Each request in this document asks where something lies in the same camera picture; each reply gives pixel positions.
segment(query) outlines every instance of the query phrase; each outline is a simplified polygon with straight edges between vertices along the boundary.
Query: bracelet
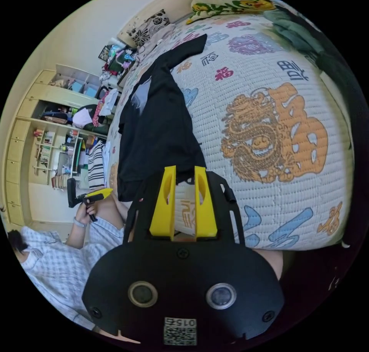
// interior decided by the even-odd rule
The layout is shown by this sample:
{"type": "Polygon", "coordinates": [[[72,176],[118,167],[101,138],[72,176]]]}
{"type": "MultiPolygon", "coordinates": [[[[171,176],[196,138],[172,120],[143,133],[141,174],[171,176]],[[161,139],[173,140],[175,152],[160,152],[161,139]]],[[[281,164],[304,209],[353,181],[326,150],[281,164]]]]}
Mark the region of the bracelet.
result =
{"type": "Polygon", "coordinates": [[[77,219],[76,219],[76,217],[74,216],[74,218],[73,218],[73,222],[74,222],[74,224],[75,225],[77,225],[77,226],[79,226],[80,228],[86,228],[86,226],[87,226],[87,224],[82,224],[81,222],[79,222],[77,219]]]}

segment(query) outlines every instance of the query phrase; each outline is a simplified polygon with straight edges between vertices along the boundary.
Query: wooden cabinet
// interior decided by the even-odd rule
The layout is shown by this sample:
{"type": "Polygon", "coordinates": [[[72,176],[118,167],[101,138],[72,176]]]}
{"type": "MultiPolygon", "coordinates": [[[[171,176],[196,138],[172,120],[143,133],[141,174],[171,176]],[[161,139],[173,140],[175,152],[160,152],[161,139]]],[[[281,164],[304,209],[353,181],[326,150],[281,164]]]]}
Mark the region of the wooden cabinet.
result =
{"type": "Polygon", "coordinates": [[[58,103],[68,107],[80,108],[88,105],[97,105],[99,100],[97,98],[89,97],[82,93],[73,92],[68,89],[60,87],[53,87],[48,85],[46,92],[45,101],[58,103]]]}
{"type": "Polygon", "coordinates": [[[8,203],[20,206],[19,184],[7,182],[6,189],[8,203]]]}
{"type": "Polygon", "coordinates": [[[54,79],[55,75],[56,75],[56,71],[43,70],[42,73],[36,79],[35,83],[47,85],[54,79]]]}
{"type": "Polygon", "coordinates": [[[6,180],[14,184],[19,183],[20,163],[7,160],[6,180]]]}
{"type": "Polygon", "coordinates": [[[26,139],[26,135],[27,135],[29,127],[30,127],[29,121],[17,120],[14,124],[11,138],[24,141],[26,139]]]}
{"type": "Polygon", "coordinates": [[[23,146],[24,142],[11,139],[9,143],[8,160],[20,162],[22,159],[23,146]]]}
{"type": "MultiPolygon", "coordinates": [[[[50,185],[52,194],[52,177],[56,169],[59,170],[59,165],[63,167],[60,163],[61,150],[59,147],[65,142],[66,135],[69,135],[71,130],[77,130],[70,125],[60,125],[40,120],[41,114],[46,107],[50,106],[49,102],[72,108],[98,104],[96,98],[49,85],[51,81],[59,79],[78,81],[83,84],[81,92],[87,92],[91,87],[97,90],[100,86],[99,77],[96,75],[57,65],[57,71],[43,70],[29,88],[19,106],[14,122],[8,126],[9,134],[7,140],[4,141],[7,153],[3,157],[3,202],[6,205],[8,221],[12,227],[17,225],[20,227],[32,222],[29,196],[30,183],[33,186],[38,184],[50,185]],[[55,132],[55,139],[53,139],[52,144],[42,146],[44,152],[48,147],[51,148],[47,163],[41,161],[42,140],[38,140],[38,137],[35,136],[35,130],[43,130],[48,133],[55,132]]],[[[106,138],[101,134],[86,130],[80,130],[79,132],[81,138],[84,139],[88,135],[106,138]]],[[[76,166],[74,167],[72,163],[71,176],[74,174],[78,177],[78,159],[74,157],[73,155],[71,159],[72,162],[76,162],[76,166]]]]}
{"type": "Polygon", "coordinates": [[[31,118],[37,104],[38,99],[25,98],[19,108],[17,116],[31,118]]]}
{"type": "Polygon", "coordinates": [[[24,225],[22,209],[20,206],[13,204],[8,205],[8,215],[10,222],[17,225],[24,225]]]}
{"type": "Polygon", "coordinates": [[[26,98],[44,99],[46,97],[47,85],[35,83],[26,94],[26,98]]]}
{"type": "Polygon", "coordinates": [[[54,87],[45,84],[33,84],[26,95],[30,99],[38,99],[58,103],[67,107],[80,108],[88,105],[97,105],[97,98],[89,97],[82,93],[73,92],[68,89],[54,87]]]}

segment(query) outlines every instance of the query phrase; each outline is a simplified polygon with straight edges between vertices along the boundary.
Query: screw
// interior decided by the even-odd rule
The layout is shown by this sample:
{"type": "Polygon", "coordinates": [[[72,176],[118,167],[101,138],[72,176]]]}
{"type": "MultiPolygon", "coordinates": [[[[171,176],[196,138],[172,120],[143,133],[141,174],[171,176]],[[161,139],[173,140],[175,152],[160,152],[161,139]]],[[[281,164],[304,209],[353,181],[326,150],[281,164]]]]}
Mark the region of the screw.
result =
{"type": "Polygon", "coordinates": [[[181,260],[184,260],[186,259],[187,257],[189,256],[189,251],[185,248],[180,248],[178,251],[177,251],[177,257],[181,260]]]}
{"type": "Polygon", "coordinates": [[[263,316],[263,322],[269,322],[272,319],[274,319],[275,312],[274,311],[268,311],[263,316]]]}
{"type": "Polygon", "coordinates": [[[101,318],[101,311],[96,308],[96,307],[92,307],[91,308],[91,313],[92,313],[92,316],[96,319],[100,319],[101,318]]]}

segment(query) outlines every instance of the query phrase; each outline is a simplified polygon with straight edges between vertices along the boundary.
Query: person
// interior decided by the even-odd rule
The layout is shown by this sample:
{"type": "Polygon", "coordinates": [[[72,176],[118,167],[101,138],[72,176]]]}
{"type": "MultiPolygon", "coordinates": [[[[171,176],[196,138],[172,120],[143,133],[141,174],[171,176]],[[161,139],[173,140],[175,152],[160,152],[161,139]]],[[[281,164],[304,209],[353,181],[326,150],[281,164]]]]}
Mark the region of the person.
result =
{"type": "MultiPolygon", "coordinates": [[[[38,232],[29,227],[8,233],[9,242],[26,274],[40,293],[64,316],[76,324],[107,337],[139,343],[122,336],[111,335],[92,322],[83,302],[82,293],[88,276],[97,261],[109,250],[122,244],[128,208],[115,194],[91,205],[81,204],[74,218],[68,239],[63,243],[57,232],[38,232]],[[97,221],[90,222],[90,214],[97,221]],[[89,240],[85,241],[90,224],[89,240]]],[[[129,241],[133,239],[134,228],[129,241]]],[[[192,241],[186,235],[178,241],[192,241]]],[[[281,277],[281,251],[255,250],[281,277]]]]}

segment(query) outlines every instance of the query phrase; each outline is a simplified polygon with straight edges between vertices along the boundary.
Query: hand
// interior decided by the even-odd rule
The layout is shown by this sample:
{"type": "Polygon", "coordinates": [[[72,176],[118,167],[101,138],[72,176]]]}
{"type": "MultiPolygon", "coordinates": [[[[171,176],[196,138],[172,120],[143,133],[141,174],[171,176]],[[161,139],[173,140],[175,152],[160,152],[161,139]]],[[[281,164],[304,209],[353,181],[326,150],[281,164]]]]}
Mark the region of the hand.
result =
{"type": "Polygon", "coordinates": [[[84,203],[81,203],[76,213],[76,220],[82,224],[87,225],[90,222],[90,215],[95,215],[95,214],[96,214],[96,208],[94,204],[91,204],[91,205],[88,204],[86,206],[84,203]]]}

